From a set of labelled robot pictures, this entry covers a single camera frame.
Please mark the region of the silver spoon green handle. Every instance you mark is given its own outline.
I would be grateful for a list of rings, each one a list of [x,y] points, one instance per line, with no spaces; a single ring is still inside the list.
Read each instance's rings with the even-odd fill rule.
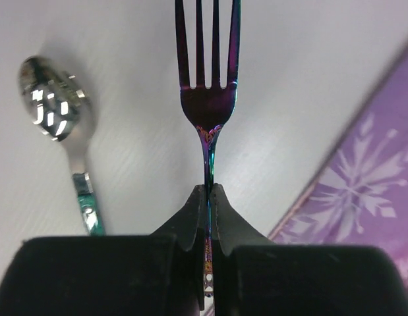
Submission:
[[[88,235],[106,235],[87,169],[86,156],[96,123],[85,89],[74,74],[47,57],[34,55],[25,59],[18,70],[18,90],[33,124],[66,151]]]

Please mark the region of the purple Elsa placemat cloth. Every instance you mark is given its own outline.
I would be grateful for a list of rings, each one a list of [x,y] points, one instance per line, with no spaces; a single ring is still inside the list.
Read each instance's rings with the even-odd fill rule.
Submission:
[[[408,289],[408,48],[269,239],[382,248]]]

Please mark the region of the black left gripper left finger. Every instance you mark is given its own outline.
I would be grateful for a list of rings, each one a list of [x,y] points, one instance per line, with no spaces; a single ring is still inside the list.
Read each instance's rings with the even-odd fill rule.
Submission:
[[[25,241],[0,284],[0,315],[198,315],[205,192],[149,235]]]

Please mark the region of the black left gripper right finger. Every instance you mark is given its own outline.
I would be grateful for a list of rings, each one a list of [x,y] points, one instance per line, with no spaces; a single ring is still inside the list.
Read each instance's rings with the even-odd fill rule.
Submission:
[[[408,315],[386,253],[366,246],[279,245],[210,194],[216,315]]]

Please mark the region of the pink fork patterned handle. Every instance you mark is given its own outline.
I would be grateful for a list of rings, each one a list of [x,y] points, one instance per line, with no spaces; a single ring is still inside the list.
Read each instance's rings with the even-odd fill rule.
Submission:
[[[241,3],[232,2],[227,60],[227,83],[221,85],[219,3],[213,2],[212,14],[212,71],[211,85],[205,85],[204,36],[202,3],[196,2],[196,85],[190,85],[189,56],[184,5],[175,2],[175,35],[181,107],[196,129],[202,145],[204,160],[205,198],[210,197],[214,186],[216,144],[223,126],[235,110],[239,73],[241,33]]]

